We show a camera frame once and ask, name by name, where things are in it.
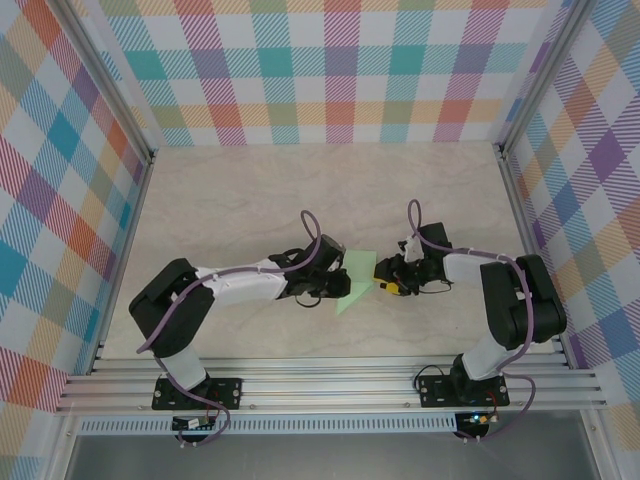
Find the light green cloth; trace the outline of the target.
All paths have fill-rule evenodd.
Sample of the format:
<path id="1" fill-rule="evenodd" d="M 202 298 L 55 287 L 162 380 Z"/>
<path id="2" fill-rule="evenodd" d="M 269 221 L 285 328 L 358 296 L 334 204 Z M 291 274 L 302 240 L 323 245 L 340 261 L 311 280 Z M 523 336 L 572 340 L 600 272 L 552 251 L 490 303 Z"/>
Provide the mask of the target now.
<path id="1" fill-rule="evenodd" d="M 343 267 L 351 280 L 351 286 L 350 293 L 337 300 L 335 310 L 337 315 L 341 315 L 373 288 L 376 259 L 375 251 L 346 251 Z"/>

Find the aluminium mounting rail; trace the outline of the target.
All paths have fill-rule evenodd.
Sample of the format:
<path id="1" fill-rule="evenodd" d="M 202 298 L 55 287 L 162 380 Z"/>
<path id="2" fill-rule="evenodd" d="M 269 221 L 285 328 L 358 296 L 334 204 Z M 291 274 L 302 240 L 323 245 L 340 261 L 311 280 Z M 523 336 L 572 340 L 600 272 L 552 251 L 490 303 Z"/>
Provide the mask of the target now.
<path id="1" fill-rule="evenodd" d="M 204 360 L 213 377 L 243 381 L 240 413 L 417 412 L 414 375 L 426 365 L 447 371 L 450 356 L 307 357 Z M 567 369 L 562 356 L 522 357 L 506 368 L 509 410 L 528 398 L 535 411 L 602 409 L 607 402 L 591 370 Z M 148 414 L 161 371 L 149 359 L 97 360 L 90 374 L 68 379 L 60 414 Z"/>

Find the aluminium table side rail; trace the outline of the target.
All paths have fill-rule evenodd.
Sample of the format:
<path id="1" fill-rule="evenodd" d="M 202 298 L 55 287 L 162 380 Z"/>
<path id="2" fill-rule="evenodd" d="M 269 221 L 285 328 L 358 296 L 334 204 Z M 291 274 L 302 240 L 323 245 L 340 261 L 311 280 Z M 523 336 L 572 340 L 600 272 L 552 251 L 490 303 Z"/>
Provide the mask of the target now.
<path id="1" fill-rule="evenodd" d="M 87 355 L 79 367 L 79 373 L 81 375 L 91 373 L 93 364 L 98 358 L 98 351 L 104 347 L 106 342 L 158 153 L 158 149 L 152 151 L 150 159 L 144 167 L 139 193 L 129 218 L 123 248 L 115 266 L 113 279 L 108 290 L 108 296 L 106 297 L 106 303 L 99 311 L 97 320 L 93 323 L 93 328 L 90 331 L 91 336 L 88 342 Z"/>
<path id="2" fill-rule="evenodd" d="M 519 193 L 515 176 L 509 161 L 505 158 L 499 145 L 492 146 L 495 162 L 500 174 L 501 184 L 509 202 L 510 216 L 518 232 L 518 246 L 525 254 L 538 254 L 539 247 L 535 243 L 532 227 L 528 224 L 522 195 Z M 562 365 L 567 369 L 574 369 L 571 353 L 565 346 L 564 334 L 553 336 L 544 344 L 531 345 L 524 358 L 543 353 L 552 356 L 562 356 Z"/>

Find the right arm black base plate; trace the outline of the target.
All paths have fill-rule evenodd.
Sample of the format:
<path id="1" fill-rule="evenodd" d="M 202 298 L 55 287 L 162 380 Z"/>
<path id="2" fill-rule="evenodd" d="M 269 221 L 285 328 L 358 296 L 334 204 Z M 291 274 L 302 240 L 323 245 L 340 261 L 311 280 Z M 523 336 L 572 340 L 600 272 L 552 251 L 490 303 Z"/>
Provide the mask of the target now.
<path id="1" fill-rule="evenodd" d="M 418 378 L 423 408 L 504 407 L 510 404 L 502 376 L 486 380 L 456 380 L 449 375 L 423 375 Z"/>

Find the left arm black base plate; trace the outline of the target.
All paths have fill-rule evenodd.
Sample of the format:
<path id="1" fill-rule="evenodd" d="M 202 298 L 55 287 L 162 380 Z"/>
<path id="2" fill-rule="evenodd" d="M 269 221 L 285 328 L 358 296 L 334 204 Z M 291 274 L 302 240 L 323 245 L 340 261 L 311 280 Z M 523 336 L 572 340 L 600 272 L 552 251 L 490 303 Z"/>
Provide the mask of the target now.
<path id="1" fill-rule="evenodd" d="M 206 378 L 190 391 L 191 394 L 225 406 L 228 410 L 238 410 L 242 395 L 240 378 Z M 157 379 L 151 409 L 168 410 L 205 410 L 209 405 L 181 393 L 166 377 Z"/>

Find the aluminium frame post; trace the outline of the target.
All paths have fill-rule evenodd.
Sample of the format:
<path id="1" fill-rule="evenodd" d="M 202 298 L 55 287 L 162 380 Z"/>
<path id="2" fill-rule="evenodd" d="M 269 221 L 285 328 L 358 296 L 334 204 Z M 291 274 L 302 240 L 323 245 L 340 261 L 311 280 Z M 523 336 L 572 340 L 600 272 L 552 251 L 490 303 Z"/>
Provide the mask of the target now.
<path id="1" fill-rule="evenodd" d="M 523 135 L 595 2 L 548 1 L 489 133 L 501 161 L 509 158 L 510 151 Z"/>
<path id="2" fill-rule="evenodd" d="M 99 50 L 95 47 L 90 35 L 84 28 L 70 0 L 45 0 L 62 29 L 69 36 L 71 43 L 77 50 L 86 70 L 94 80 L 98 90 L 105 97 L 115 118 L 120 123 L 127 138 L 132 142 L 135 150 L 142 156 L 147 165 L 154 161 L 154 148 L 143 136 L 133 114 L 124 97 L 121 95 L 113 76 L 104 63 Z"/>

